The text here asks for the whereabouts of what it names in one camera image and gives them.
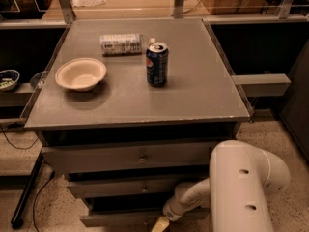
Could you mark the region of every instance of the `metal leg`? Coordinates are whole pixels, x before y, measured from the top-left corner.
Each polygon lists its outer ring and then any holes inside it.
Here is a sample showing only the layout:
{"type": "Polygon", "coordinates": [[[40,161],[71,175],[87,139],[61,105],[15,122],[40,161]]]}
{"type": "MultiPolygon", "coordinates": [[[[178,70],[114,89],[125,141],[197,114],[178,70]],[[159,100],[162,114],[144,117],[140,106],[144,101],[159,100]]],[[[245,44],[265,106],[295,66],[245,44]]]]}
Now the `metal leg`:
{"type": "Polygon", "coordinates": [[[39,171],[41,169],[42,161],[43,161],[43,155],[41,153],[39,153],[36,164],[34,165],[34,167],[32,169],[28,183],[27,183],[25,189],[23,190],[23,192],[21,194],[18,205],[15,209],[13,218],[11,220],[11,225],[12,225],[13,229],[20,228],[23,224],[23,220],[22,220],[21,216],[22,216],[24,208],[26,207],[29,195],[31,193],[31,190],[32,190],[34,184],[35,184],[35,181],[37,179],[39,171]]]}

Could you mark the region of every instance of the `white robotic arm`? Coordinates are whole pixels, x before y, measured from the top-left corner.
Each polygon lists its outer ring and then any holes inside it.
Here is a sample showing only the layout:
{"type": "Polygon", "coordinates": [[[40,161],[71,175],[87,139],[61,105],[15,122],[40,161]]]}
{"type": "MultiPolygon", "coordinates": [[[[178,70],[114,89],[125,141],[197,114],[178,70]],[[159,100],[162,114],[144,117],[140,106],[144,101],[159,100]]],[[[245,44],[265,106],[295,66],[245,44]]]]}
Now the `white robotic arm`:
{"type": "Polygon", "coordinates": [[[264,191],[283,191],[290,178],[288,166],[274,154],[240,141],[224,141],[211,154],[210,178],[180,183],[163,214],[175,221],[211,196],[214,232],[270,232],[264,191]]]}

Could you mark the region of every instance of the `floor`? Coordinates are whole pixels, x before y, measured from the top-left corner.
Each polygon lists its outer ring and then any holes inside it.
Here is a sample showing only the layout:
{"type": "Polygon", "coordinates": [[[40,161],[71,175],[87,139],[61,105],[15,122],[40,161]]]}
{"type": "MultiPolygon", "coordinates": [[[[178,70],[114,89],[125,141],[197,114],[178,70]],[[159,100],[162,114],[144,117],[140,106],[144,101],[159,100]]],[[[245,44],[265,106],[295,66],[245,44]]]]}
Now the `floor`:
{"type": "MultiPolygon", "coordinates": [[[[29,146],[36,140],[31,132],[8,133],[8,138],[19,147],[29,146]]],[[[276,232],[305,232],[309,228],[309,166],[294,141],[278,120],[273,118],[243,123],[238,140],[268,150],[282,158],[291,171],[291,184],[284,193],[267,197],[271,220],[276,232]]],[[[37,141],[30,150],[17,150],[9,145],[0,133],[0,175],[28,174],[41,148],[37,141]]],[[[52,169],[43,164],[35,189],[30,195],[23,215],[22,232],[37,231],[33,223],[33,203],[36,193],[49,179],[52,169]]],[[[35,221],[38,231],[46,232],[146,232],[146,226],[85,228],[79,217],[87,215],[80,200],[75,200],[65,188],[66,180],[56,175],[38,196],[35,221]]],[[[11,219],[22,191],[0,190],[0,231],[16,231],[11,228],[11,219]]],[[[171,231],[211,232],[211,214],[206,219],[174,224],[171,231]]]]}

